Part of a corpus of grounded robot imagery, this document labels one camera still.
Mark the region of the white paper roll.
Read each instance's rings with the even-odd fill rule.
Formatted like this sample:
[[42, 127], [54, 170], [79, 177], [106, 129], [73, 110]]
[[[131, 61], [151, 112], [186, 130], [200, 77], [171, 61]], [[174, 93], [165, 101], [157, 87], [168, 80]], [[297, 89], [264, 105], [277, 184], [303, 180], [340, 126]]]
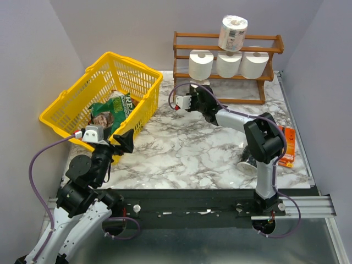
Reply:
[[203, 81], [211, 75], [214, 55], [209, 50], [192, 50], [189, 55], [189, 75], [192, 79]]
[[222, 78], [232, 78], [238, 72], [242, 52], [218, 51], [216, 72]]
[[266, 52], [244, 52], [240, 63], [240, 73], [246, 79], [257, 79], [262, 73], [269, 60]]

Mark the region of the plastic pinkish paper roll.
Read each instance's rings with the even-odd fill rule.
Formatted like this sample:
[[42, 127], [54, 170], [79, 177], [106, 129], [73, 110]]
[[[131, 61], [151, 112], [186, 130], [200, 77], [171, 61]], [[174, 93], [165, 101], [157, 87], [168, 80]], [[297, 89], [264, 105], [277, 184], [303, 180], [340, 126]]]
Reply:
[[239, 51], [244, 43], [248, 29], [248, 21], [240, 16], [226, 15], [218, 38], [219, 48], [229, 51]]

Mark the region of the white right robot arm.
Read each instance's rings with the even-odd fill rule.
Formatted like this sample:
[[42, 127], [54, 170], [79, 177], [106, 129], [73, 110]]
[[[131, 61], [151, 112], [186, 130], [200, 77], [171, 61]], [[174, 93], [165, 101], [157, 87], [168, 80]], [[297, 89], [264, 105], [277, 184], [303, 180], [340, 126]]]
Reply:
[[208, 85], [198, 86], [193, 93], [187, 93], [185, 96], [177, 96], [175, 104], [188, 112], [200, 112], [205, 120], [213, 125], [244, 133], [247, 149], [256, 161], [254, 211], [264, 216], [272, 210], [283, 210], [276, 178], [277, 163], [287, 148], [287, 143], [269, 113], [251, 115], [236, 112], [221, 104]]

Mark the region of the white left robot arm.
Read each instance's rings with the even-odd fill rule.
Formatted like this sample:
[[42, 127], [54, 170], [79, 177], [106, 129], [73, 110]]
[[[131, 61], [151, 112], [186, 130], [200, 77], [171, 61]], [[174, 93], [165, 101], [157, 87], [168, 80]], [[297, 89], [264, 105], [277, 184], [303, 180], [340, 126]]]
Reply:
[[16, 263], [69, 263], [77, 247], [98, 225], [121, 221], [126, 226], [128, 221], [136, 221], [127, 216], [122, 196], [114, 194], [112, 189], [97, 192], [105, 177], [110, 175], [113, 156], [133, 152], [133, 137], [133, 129], [114, 135], [117, 141], [114, 145], [104, 138], [103, 127], [88, 125], [57, 141], [56, 145], [82, 139], [91, 144], [94, 151], [91, 156], [78, 155], [71, 160], [66, 172], [69, 181], [58, 190], [53, 211], [39, 194], [32, 176], [34, 162], [44, 150], [34, 155], [29, 165], [29, 181], [48, 214], [49, 224], [32, 251], [18, 258]]

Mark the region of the black roll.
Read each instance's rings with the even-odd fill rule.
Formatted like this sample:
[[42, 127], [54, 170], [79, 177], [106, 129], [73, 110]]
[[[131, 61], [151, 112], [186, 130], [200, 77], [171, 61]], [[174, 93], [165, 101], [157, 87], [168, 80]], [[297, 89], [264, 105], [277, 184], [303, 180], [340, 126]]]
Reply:
[[210, 81], [209, 80], [194, 80], [191, 79], [192, 83], [196, 83], [196, 84], [200, 84], [200, 85], [210, 85]]
[[237, 169], [242, 173], [251, 177], [257, 176], [257, 164], [254, 157], [251, 155], [248, 146], [245, 146], [240, 155], [239, 162], [236, 165]]

